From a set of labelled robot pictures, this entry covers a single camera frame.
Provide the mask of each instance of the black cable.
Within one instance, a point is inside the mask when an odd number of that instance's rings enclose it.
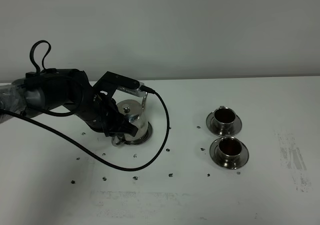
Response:
[[[31,61],[31,63],[34,65],[37,74],[39,74],[39,73],[41,72],[41,69],[40,69],[39,65],[36,63],[35,58],[34,58],[34,55],[35,55],[35,49],[36,49],[36,47],[37,47],[39,44],[42,44],[42,43],[46,43],[46,44],[49,45],[48,50],[46,51],[44,57],[42,58],[42,67],[43,67],[43,70],[46,70],[46,68],[45,68],[45,58],[46,58],[46,56],[47,56],[47,55],[50,53],[50,51],[51,51],[51,45],[50,45],[49,42],[47,42],[46,40],[37,41],[37,42],[32,46],[32,48],[31,48],[31,50],[30,50],[30,55],[29,55],[30,61]]]
[[[118,170],[121,170],[121,171],[127,171],[127,172],[135,172],[135,171],[139,171],[141,169],[144,169],[146,167],[148,167],[150,164],[152,164],[156,159],[157,157],[160,155],[161,151],[164,149],[165,147],[165,144],[167,142],[167,139],[168,139],[168,135],[169,135],[169,128],[170,128],[170,121],[169,121],[169,113],[168,113],[168,109],[165,105],[165,102],[163,101],[163,99],[160,97],[160,95],[157,93],[157,92],[154,92],[154,94],[159,98],[159,100],[161,101],[162,105],[163,105],[163,108],[164,108],[164,111],[165,111],[165,116],[166,116],[166,133],[165,133],[165,137],[164,137],[164,140],[163,140],[163,143],[159,149],[159,151],[156,153],[156,155],[148,162],[146,163],[145,165],[142,165],[142,166],[139,166],[139,167],[136,167],[136,168],[125,168],[125,167],[121,167],[121,166],[117,166],[117,165],[114,165],[110,162],[107,162],[105,160],[103,160],[102,158],[100,158],[99,156],[95,155],[93,152],[91,152],[90,150],[88,150],[87,148],[85,148],[84,146],[82,146],[81,144],[79,144],[78,142],[76,142],[75,140],[71,139],[70,137],[64,135],[63,133],[47,126],[47,125],[44,125],[38,121],[35,121],[35,120],[32,120],[28,117],[25,117],[25,116],[22,116],[22,115],[19,115],[15,112],[12,112],[12,111],[8,111],[8,110],[5,110],[5,109],[0,109],[0,113],[3,113],[3,114],[7,114],[7,115],[10,115],[12,117],[15,117],[15,118],[18,118],[18,119],[21,119],[21,120],[24,120],[24,121],[27,121],[29,123],[32,123],[34,125],[37,125],[43,129],[46,129],[58,136],[60,136],[61,138],[69,141],[70,143],[72,143],[73,145],[77,146],[78,148],[80,148],[82,151],[84,151],[85,153],[87,153],[88,155],[90,155],[91,157],[93,157],[94,159],[98,160],[99,162],[103,163],[104,165],[107,165],[111,168],[114,168],[114,169],[118,169]]]
[[[64,80],[72,81],[80,88],[80,90],[81,90],[81,100],[80,100],[78,106],[76,106],[75,109],[73,109],[72,111],[69,111],[69,112],[60,113],[60,112],[49,111],[47,109],[43,109],[41,107],[33,106],[33,105],[30,105],[30,104],[28,104],[27,107],[31,108],[33,110],[36,110],[36,111],[38,111],[40,113],[47,114],[47,115],[54,116],[54,117],[68,117],[68,116],[71,116],[71,115],[75,114],[77,111],[79,111],[80,105],[84,100],[84,91],[83,91],[83,87],[82,87],[81,83],[78,82],[76,79],[74,79],[72,77],[63,76],[63,75],[58,75],[58,76],[52,76],[52,77],[45,78],[43,80],[43,82],[50,81],[50,80],[56,80],[56,79],[64,79]]]

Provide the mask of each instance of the jug lid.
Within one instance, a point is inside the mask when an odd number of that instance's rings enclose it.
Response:
[[[138,119],[143,112],[141,104],[132,99],[119,102],[117,107],[119,112],[123,114],[131,123]]]

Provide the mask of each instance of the metal jug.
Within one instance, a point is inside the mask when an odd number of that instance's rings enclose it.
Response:
[[[117,104],[119,112],[122,113],[131,124],[138,128],[138,132],[135,136],[125,133],[122,137],[117,137],[119,139],[118,142],[116,142],[116,138],[113,137],[111,141],[114,146],[118,146],[122,143],[134,144],[135,141],[140,140],[146,135],[149,124],[145,115],[147,96],[148,93],[146,92],[142,99],[142,104],[131,99],[121,101]]]

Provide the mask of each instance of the white table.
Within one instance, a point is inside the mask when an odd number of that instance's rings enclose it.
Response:
[[[164,99],[172,129],[159,158],[138,172],[109,168],[16,118],[0,124],[0,224],[320,224],[320,77],[145,84]],[[114,98],[139,99],[121,92]],[[209,155],[217,137],[206,117],[219,106],[232,108],[243,123],[236,138],[250,158],[239,170],[219,168]],[[165,135],[165,113],[152,94],[147,115],[154,129],[150,141],[122,147],[76,116],[35,119],[109,162],[137,167],[154,156]]]

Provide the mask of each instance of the white wall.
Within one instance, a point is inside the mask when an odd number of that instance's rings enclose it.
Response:
[[[0,0],[0,81],[42,39],[91,80],[320,74],[320,0]]]

